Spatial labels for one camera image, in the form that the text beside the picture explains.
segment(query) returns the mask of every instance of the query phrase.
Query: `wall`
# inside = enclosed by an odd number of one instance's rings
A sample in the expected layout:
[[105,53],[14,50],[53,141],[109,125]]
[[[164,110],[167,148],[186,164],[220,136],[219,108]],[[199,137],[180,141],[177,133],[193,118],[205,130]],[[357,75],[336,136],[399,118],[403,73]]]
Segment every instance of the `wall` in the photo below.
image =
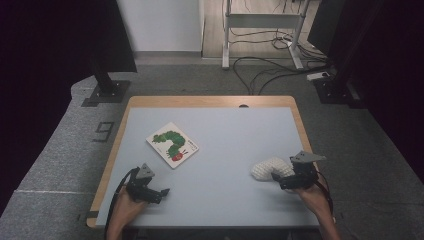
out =
[[118,0],[132,50],[202,50],[203,0]]

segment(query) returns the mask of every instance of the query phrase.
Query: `white cloth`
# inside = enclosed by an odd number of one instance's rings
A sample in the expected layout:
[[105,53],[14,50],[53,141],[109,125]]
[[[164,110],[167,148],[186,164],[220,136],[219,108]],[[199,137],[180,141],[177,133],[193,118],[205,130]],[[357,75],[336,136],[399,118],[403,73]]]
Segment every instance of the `white cloth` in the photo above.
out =
[[272,157],[252,167],[251,174],[258,181],[271,181],[271,173],[276,173],[281,177],[294,175],[293,166],[281,158]]

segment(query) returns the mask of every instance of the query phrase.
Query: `red caterpillar head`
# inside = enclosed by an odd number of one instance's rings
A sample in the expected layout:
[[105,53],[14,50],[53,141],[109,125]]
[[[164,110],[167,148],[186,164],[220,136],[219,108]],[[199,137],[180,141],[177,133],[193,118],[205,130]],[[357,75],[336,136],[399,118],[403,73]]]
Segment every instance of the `red caterpillar head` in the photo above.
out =
[[182,153],[178,152],[175,156],[172,157],[172,161],[176,162],[181,160],[184,157],[184,154],[187,154],[186,150],[184,150]]

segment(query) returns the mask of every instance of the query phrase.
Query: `human hand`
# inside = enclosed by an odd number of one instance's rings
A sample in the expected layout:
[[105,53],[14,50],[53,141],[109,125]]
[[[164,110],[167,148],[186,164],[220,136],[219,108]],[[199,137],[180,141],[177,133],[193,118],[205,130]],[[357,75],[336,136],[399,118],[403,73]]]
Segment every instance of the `human hand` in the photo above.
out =
[[305,203],[306,207],[310,211],[316,214],[330,214],[330,206],[328,201],[322,192],[322,190],[316,186],[312,185],[308,189],[298,188],[293,189],[297,194],[299,194],[302,201]]
[[330,205],[322,190],[317,185],[308,189],[293,189],[318,219],[321,235],[324,240],[340,240],[341,236],[334,223]]
[[121,238],[121,232],[125,225],[133,221],[148,205],[148,202],[134,202],[128,194],[125,186],[121,188],[118,199],[110,218],[107,230],[107,239]]

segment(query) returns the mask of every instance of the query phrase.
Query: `children's book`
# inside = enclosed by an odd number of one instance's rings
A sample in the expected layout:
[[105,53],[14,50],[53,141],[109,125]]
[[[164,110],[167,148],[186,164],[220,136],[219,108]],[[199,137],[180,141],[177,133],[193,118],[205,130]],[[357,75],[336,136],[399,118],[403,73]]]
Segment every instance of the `children's book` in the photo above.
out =
[[173,122],[166,124],[146,140],[173,169],[199,150]]

